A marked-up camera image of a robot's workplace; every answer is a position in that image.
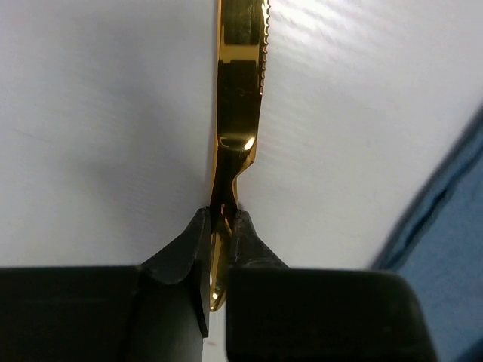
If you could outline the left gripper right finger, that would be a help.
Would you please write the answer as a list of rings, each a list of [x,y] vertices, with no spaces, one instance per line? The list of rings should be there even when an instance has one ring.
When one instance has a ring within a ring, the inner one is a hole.
[[[226,294],[230,361],[434,361],[420,303],[387,271],[290,268],[235,217]]]

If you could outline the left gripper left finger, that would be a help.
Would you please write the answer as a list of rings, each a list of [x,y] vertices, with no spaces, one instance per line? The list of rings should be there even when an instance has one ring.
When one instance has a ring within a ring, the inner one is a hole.
[[[4,267],[3,361],[200,361],[209,331],[202,208],[139,265]]]

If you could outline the blue cloth napkin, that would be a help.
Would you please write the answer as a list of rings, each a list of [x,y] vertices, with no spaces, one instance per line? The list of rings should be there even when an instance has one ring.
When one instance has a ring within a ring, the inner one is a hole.
[[[439,360],[482,359],[481,110],[372,266],[411,285]]]

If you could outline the gold knife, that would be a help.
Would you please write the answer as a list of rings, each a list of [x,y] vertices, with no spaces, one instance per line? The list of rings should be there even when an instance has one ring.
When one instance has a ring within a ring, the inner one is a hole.
[[[238,212],[237,179],[253,163],[265,84],[268,1],[217,3],[217,74],[209,308],[226,298],[229,249]]]

